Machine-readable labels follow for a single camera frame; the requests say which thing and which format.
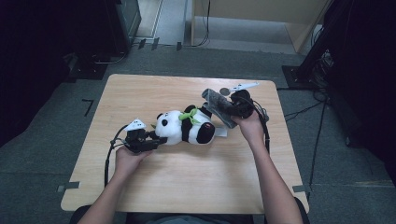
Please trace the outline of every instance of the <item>table top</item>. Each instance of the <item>table top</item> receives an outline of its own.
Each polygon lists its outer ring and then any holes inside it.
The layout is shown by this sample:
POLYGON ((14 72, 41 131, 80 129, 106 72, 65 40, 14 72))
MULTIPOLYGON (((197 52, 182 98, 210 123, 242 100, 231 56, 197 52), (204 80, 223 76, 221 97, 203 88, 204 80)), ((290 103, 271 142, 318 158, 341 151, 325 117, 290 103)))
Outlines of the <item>table top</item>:
MULTIPOLYGON (((112 75, 96 109, 91 127, 79 154, 70 182, 79 181, 78 189, 67 189, 62 209, 77 210, 92 204, 104 188, 104 170, 109 141, 125 124, 139 118, 156 123, 162 112, 201 106, 201 93, 209 88, 219 91, 239 83, 256 80, 201 77, 160 77, 112 75)), ((292 191, 301 186, 289 132, 282 108, 271 81, 257 80, 249 89, 251 98, 267 110, 271 136, 271 158, 292 191)), ((225 127, 212 116, 216 127, 225 127)), ((114 174, 115 151, 110 157, 109 178, 114 174)), ((308 211, 304 192, 296 192, 308 211)), ((259 180, 251 150, 238 127, 227 137, 215 137, 209 145, 181 142, 160 145, 139 165, 118 204, 123 212, 263 214, 259 180)))

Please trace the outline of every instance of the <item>forearm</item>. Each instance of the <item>forearm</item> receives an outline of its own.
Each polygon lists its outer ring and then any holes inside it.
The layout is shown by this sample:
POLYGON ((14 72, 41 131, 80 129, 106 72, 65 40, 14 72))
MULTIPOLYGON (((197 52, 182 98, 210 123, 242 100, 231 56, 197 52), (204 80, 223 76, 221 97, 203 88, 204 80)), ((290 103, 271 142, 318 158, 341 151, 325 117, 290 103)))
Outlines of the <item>forearm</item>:
POLYGON ((79 223, 112 223, 126 178, 113 176, 79 223))
POLYGON ((262 203, 269 223, 303 223, 297 203, 271 160, 264 143, 250 145, 257 167, 262 203))

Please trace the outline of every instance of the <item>round metal disc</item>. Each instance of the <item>round metal disc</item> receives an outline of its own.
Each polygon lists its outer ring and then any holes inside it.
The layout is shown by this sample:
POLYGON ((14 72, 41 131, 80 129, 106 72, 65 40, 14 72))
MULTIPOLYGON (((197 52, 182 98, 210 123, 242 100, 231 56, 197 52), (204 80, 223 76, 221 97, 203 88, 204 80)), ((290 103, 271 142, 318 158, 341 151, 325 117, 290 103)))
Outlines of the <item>round metal disc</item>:
POLYGON ((223 96, 228 96, 228 95, 230 95, 230 90, 227 89, 227 88, 221 88, 220 89, 220 94, 223 95, 223 96))

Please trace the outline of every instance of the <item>person's right arm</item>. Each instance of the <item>person's right arm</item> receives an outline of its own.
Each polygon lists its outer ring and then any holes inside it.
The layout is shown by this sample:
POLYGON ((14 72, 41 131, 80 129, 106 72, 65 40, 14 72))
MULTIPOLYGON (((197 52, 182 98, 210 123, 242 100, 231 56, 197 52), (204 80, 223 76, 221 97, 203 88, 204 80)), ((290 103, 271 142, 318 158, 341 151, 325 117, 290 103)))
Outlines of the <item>person's right arm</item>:
POLYGON ((303 223, 297 202, 280 176, 264 144, 259 115, 247 119, 232 117, 247 139, 256 163, 262 204, 269 223, 303 223))

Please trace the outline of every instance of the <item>person's left hand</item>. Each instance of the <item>person's left hand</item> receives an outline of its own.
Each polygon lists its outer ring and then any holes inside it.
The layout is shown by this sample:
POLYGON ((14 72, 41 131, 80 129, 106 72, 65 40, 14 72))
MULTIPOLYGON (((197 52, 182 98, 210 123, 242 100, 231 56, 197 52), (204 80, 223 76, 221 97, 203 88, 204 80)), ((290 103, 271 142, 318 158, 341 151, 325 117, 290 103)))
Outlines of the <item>person's left hand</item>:
POLYGON ((120 147, 116 152, 116 171, 114 175, 122 178, 128 178, 139 166, 140 162, 145 159, 152 151, 145 151, 139 155, 134 155, 126 147, 120 147))

